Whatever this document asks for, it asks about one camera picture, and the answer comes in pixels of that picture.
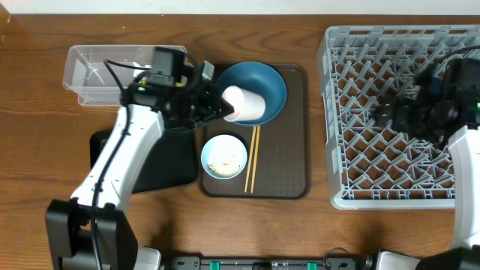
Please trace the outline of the pink plastic cup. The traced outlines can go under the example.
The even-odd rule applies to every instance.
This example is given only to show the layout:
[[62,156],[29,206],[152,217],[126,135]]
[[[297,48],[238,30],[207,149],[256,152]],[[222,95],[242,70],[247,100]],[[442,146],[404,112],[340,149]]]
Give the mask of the pink plastic cup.
[[266,102],[262,96],[238,86],[227,87],[222,98],[233,107],[233,112],[224,117],[228,122],[258,120],[266,111]]

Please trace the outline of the dark blue plate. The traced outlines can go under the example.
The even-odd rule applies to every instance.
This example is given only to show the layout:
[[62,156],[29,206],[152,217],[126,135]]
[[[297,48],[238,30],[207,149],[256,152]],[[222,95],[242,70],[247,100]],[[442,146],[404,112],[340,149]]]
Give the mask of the dark blue plate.
[[271,65],[256,61],[229,66],[217,78],[216,85],[220,92],[228,86],[238,86],[264,99],[264,114],[256,120],[235,121],[241,126],[258,126],[270,122],[280,114],[287,99],[287,86],[280,73]]

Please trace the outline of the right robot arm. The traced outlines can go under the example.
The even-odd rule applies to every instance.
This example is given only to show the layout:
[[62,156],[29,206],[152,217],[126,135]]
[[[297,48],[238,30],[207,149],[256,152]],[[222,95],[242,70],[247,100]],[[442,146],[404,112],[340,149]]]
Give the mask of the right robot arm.
[[414,80],[414,98],[388,95],[373,119],[439,150],[448,149],[454,166],[454,234],[449,250],[421,259],[381,250],[365,269],[479,268],[479,60],[456,49],[434,60]]

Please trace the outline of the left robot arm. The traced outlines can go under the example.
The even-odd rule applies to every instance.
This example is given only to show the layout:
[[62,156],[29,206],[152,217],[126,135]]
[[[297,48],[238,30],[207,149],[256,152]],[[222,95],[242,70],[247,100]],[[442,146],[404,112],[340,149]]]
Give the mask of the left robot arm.
[[215,67],[158,46],[150,67],[121,86],[115,126],[83,183],[45,214],[54,269],[159,269],[161,252],[141,247],[126,211],[140,172],[164,131],[191,131],[233,111],[212,82]]

